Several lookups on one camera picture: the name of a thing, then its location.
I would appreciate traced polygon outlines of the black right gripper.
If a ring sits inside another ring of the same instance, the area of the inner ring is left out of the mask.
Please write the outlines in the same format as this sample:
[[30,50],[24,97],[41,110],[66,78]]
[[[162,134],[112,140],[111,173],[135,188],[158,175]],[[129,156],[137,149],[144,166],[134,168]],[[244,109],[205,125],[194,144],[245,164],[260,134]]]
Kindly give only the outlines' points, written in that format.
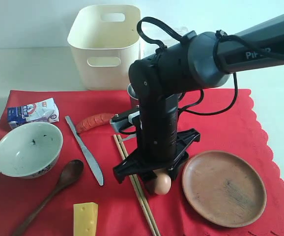
[[140,104],[139,126],[135,129],[137,148],[113,168],[122,183],[126,176],[137,174],[149,194],[155,194],[155,170],[165,169],[172,181],[188,160],[187,148],[200,141],[200,133],[191,128],[177,130],[178,95],[173,94],[147,105]]

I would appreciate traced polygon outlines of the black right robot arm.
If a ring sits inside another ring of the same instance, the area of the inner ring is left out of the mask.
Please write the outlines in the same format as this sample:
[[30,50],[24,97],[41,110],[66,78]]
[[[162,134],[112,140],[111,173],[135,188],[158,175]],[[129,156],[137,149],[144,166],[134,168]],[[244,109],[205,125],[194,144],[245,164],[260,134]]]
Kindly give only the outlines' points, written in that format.
[[151,39],[141,23],[137,24],[139,36],[158,47],[129,67],[138,107],[116,114],[110,121],[116,133],[126,134],[133,126],[137,137],[137,148],[113,168],[119,183],[134,174],[144,183],[150,182],[157,169],[167,170],[176,179],[189,158],[187,148],[200,140],[195,129],[177,129],[180,114],[190,112],[190,106],[178,106],[185,93],[220,87],[239,71],[284,64],[284,14],[232,35],[222,30],[180,35],[156,18],[143,21],[158,26],[177,43],[168,47]]

